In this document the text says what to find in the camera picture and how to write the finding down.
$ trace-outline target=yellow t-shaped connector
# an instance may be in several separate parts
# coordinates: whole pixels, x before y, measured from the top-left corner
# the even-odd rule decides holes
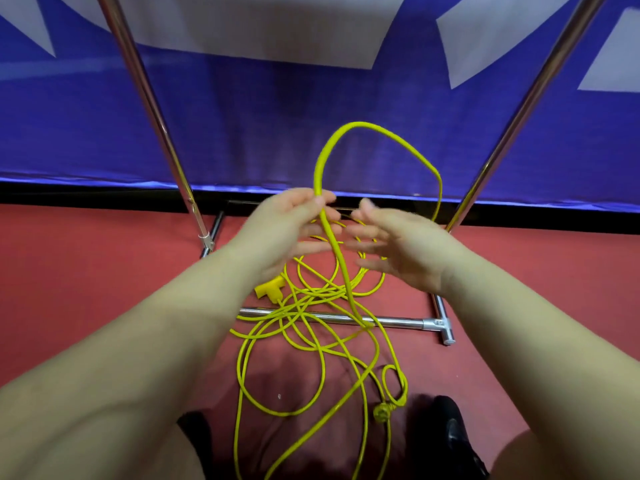
[[[280,291],[280,288],[285,284],[284,278],[281,275],[277,275],[277,277],[271,281],[256,286],[254,288],[255,294],[258,298],[267,295],[271,302],[277,305],[279,301],[282,301],[282,291]]]

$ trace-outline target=yellow extension cord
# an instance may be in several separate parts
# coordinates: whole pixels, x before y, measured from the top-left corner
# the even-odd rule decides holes
[[[348,123],[341,128],[339,128],[331,138],[326,142],[322,152],[320,152],[320,156],[316,162],[316,170],[314,172],[314,192],[316,195],[320,195],[322,192],[322,177],[324,172],[324,165],[331,154],[333,147],[338,143],[338,140],[347,133],[347,131],[353,128],[368,128],[382,133],[383,135],[393,139],[397,143],[404,146],[409,152],[413,154],[418,160],[420,160],[431,172],[436,176],[438,180],[438,203],[436,205],[436,209],[433,213],[432,220],[438,215],[438,211],[440,209],[440,202],[442,200],[442,179],[438,170],[436,170],[431,163],[429,163],[414,147],[412,147],[409,143],[407,143],[404,139],[399,136],[391,133],[380,126],[374,125],[372,123],[366,123],[363,121],[355,121],[352,123]],[[272,313],[261,316],[261,317],[242,317],[238,316],[238,320],[246,321],[246,322],[255,322],[255,326],[248,334],[240,333],[236,330],[231,330],[231,333],[236,337],[244,339],[242,346],[240,347],[240,352],[238,353],[238,359],[236,364],[237,371],[237,379],[238,384],[240,384],[240,393],[238,395],[238,409],[236,415],[236,428],[234,432],[234,465],[236,468],[236,476],[238,480],[242,480],[242,475],[240,473],[239,459],[238,459],[238,435],[240,429],[240,418],[242,414],[242,406],[243,399],[246,397],[249,402],[251,402],[256,408],[260,409],[267,414],[278,416],[278,417],[290,417],[297,416],[307,411],[318,399],[320,393],[322,393],[322,389],[324,387],[324,379],[326,376],[326,368],[324,364],[324,354],[336,355],[338,357],[344,357],[348,359],[350,362],[355,375],[357,377],[356,382],[353,386],[347,391],[345,395],[333,406],[331,409],[318,421],[316,422],[311,429],[308,430],[298,441],[293,443],[280,457],[274,462],[274,464],[268,469],[265,480],[270,478],[274,471],[280,466],[280,464],[286,460],[295,450],[300,448],[304,442],[306,442],[311,436],[313,436],[320,428],[324,426],[324,424],[329,421],[329,419],[336,414],[338,409],[342,407],[342,405],[347,402],[347,400],[354,395],[356,390],[359,388],[362,393],[362,404],[363,404],[363,414],[364,414],[364,427],[362,431],[362,440],[360,443],[360,452],[358,455],[358,461],[356,464],[356,468],[353,472],[353,480],[355,480],[358,476],[360,468],[362,466],[362,461],[364,458],[365,447],[367,444],[367,433],[369,430],[369,411],[367,408],[367,393],[365,391],[364,381],[367,378],[371,378],[375,383],[378,391],[380,393],[380,404],[378,404],[373,410],[373,416],[377,422],[385,423],[387,425],[387,444],[385,448],[385,457],[382,462],[382,466],[380,468],[380,473],[378,475],[378,480],[382,478],[385,473],[385,468],[387,466],[387,462],[389,459],[389,453],[391,451],[391,422],[390,416],[391,412],[400,406],[404,406],[406,403],[407,393],[408,393],[408,384],[406,377],[404,376],[400,364],[398,363],[396,352],[394,351],[393,345],[391,345],[391,340],[388,337],[387,331],[382,327],[376,316],[371,313],[368,309],[358,303],[354,296],[368,296],[375,291],[377,291],[382,283],[384,282],[385,275],[382,274],[380,276],[380,280],[378,284],[372,288],[372,290],[366,292],[356,292],[353,291],[354,288],[362,281],[364,275],[366,275],[367,271],[364,268],[360,268],[356,276],[352,279],[349,277],[347,265],[344,260],[344,256],[340,251],[340,244],[338,240],[336,240],[329,221],[324,213],[324,210],[320,213],[320,220],[322,223],[322,227],[328,239],[322,238],[320,236],[314,236],[316,239],[322,239],[324,241],[329,241],[331,244],[333,254],[335,255],[336,265],[333,270],[333,273],[330,278],[326,278],[322,274],[318,273],[315,269],[308,266],[304,261],[304,256],[300,258],[295,258],[297,263],[297,272],[298,278],[300,282],[304,286],[304,288],[299,288],[295,286],[289,275],[287,273],[287,266],[284,266],[284,270],[281,273],[281,276],[289,285],[291,290],[290,295],[288,295],[283,300],[279,301],[279,308],[274,310]],[[337,222],[337,224],[341,226],[345,226],[341,222]],[[360,257],[364,258],[364,253],[359,253]],[[324,286],[322,288],[315,288],[310,286],[304,279],[302,275],[302,268],[305,268],[307,271],[315,275],[324,281]],[[333,281],[338,275],[338,272],[341,272],[342,277],[344,279],[343,285],[337,285]],[[338,299],[345,299],[349,304],[350,311],[347,311],[345,308],[336,304],[335,301]],[[316,317],[312,312],[308,312],[307,309],[312,305],[319,305],[322,303],[327,303],[328,305],[334,307],[338,310],[339,313],[350,316],[353,320],[355,320],[360,325],[360,329],[355,333],[352,333],[348,337],[340,338],[338,334],[332,329],[330,325],[325,323],[320,318]],[[380,332],[385,338],[387,342],[387,346],[389,348],[389,352],[391,353],[391,357],[393,358],[393,364],[387,364],[382,369],[381,379],[376,377],[375,373],[373,373],[373,368],[375,367],[378,357],[380,355],[380,344],[378,343],[378,339],[372,332],[372,328],[374,327],[372,324],[367,324],[363,322],[362,315],[359,313],[358,309],[361,309],[364,313],[372,318],[375,322],[376,326],[380,329]],[[335,339],[334,343],[329,345],[321,345],[313,328],[309,324],[309,320],[316,321],[320,323]],[[307,329],[310,339],[303,334],[297,326],[297,322],[300,320],[304,327]],[[276,329],[268,331],[272,326],[277,326]],[[306,346],[300,345],[299,343],[293,341],[293,339],[287,334],[287,329],[293,329],[293,332],[298,336],[302,342],[306,344]],[[356,338],[365,331],[373,341],[373,345],[375,347],[375,354],[370,363],[365,363],[362,360],[354,357],[350,354],[346,342],[351,339]],[[274,411],[272,409],[268,409],[267,407],[260,404],[249,391],[246,389],[244,384],[244,379],[246,377],[247,366],[249,363],[249,356],[251,355],[252,349],[259,339],[267,339],[268,337],[273,337],[275,335],[282,334],[284,339],[290,343],[290,345],[298,350],[308,351],[308,352],[317,352],[320,357],[321,364],[321,378],[320,384],[318,384],[318,388],[316,390],[315,395],[311,398],[311,400],[304,405],[302,408],[296,411]],[[334,348],[340,346],[341,350],[334,350]],[[389,370],[393,370],[396,372],[398,377],[398,381],[400,383],[400,395],[396,398],[394,397],[387,387],[386,375]]]

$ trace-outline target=hand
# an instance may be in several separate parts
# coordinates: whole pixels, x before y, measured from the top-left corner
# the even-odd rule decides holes
[[[253,211],[226,247],[233,248],[243,261],[255,266],[255,286],[272,280],[289,259],[331,250],[328,242],[298,240],[323,234],[319,223],[310,223],[323,208],[330,221],[340,220],[340,212],[326,206],[333,201],[332,192],[324,190],[321,196],[314,197],[313,189],[305,188],[269,197]],[[332,226],[335,234],[341,229]]]
[[[379,209],[369,199],[360,201],[352,216],[365,226],[347,226],[347,233],[377,242],[346,241],[355,251],[387,259],[358,259],[359,266],[393,274],[418,290],[446,297],[452,275],[471,254],[443,228],[425,217],[397,209]]]

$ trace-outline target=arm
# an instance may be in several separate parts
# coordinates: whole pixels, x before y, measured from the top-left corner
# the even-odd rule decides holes
[[[356,217],[380,242],[350,246],[388,257],[361,265],[448,300],[547,452],[581,479],[637,477],[637,361],[427,219],[368,201]]]
[[[267,199],[224,248],[0,390],[0,479],[132,478],[183,412],[244,298],[293,255],[335,196]],[[334,210],[328,212],[339,219]]]

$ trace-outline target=red floor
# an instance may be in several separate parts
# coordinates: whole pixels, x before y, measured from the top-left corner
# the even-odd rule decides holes
[[[240,224],[241,219],[228,218],[221,242]],[[0,226],[0,385],[114,319],[199,255],[187,215],[2,205]],[[640,358],[640,236],[477,227],[462,227],[456,235]],[[328,269],[332,264],[327,258],[317,257],[313,263]],[[363,301],[379,315],[431,315],[423,294],[391,278]],[[389,335],[410,395],[452,396],[465,416],[474,448],[492,464],[526,425],[455,319],[454,327],[457,343],[452,347],[439,345],[429,332],[390,330]],[[238,346],[233,337],[224,342],[192,403],[207,409],[216,459],[225,471],[237,403]],[[362,339],[353,351],[367,356],[371,344]],[[300,407],[315,391],[316,356],[293,351],[280,337],[264,341],[254,354],[247,384],[265,404]],[[388,353],[383,359],[388,360]],[[297,419],[275,420],[245,405],[240,451],[247,473],[264,472],[346,391],[353,380],[348,368],[338,360],[328,365],[321,401]],[[350,400],[281,473],[342,478],[350,472],[361,431],[360,408],[359,399]],[[390,468],[395,474],[388,477],[401,477],[405,413],[394,413]],[[381,448],[380,429],[373,428],[371,469],[377,468]]]

